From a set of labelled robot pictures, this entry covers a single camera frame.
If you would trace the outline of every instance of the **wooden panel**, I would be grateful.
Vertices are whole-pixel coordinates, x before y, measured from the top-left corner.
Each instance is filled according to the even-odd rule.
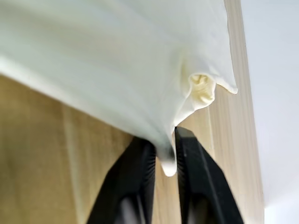
[[[223,168],[247,224],[263,223],[248,63],[239,0],[226,0],[238,95],[180,125]],[[0,223],[85,223],[106,172],[132,136],[0,76]],[[154,224],[179,224],[176,176],[157,161]]]

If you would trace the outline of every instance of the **wood grain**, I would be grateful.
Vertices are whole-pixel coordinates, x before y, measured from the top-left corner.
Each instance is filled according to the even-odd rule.
[[[240,0],[226,0],[237,95],[180,125],[222,167],[247,224],[263,223],[263,192]],[[0,75],[0,223],[84,224],[132,136]],[[179,224],[176,176],[156,166],[154,224]]]

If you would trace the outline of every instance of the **white wall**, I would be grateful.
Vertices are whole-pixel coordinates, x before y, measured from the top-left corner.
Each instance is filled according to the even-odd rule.
[[[299,224],[299,0],[241,0],[266,224]]]

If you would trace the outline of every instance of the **cream cloth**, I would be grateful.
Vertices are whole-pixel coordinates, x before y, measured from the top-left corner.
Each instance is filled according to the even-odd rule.
[[[151,141],[237,93],[223,0],[0,0],[0,72]]]

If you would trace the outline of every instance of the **light wood surface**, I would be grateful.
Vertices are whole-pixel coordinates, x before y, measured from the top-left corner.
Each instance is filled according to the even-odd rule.
[[[181,126],[222,167],[247,224],[263,223],[248,62],[239,0],[227,0],[235,78],[231,95]],[[84,224],[106,172],[132,136],[0,76],[0,223]],[[156,166],[154,224],[179,224],[176,176]]]

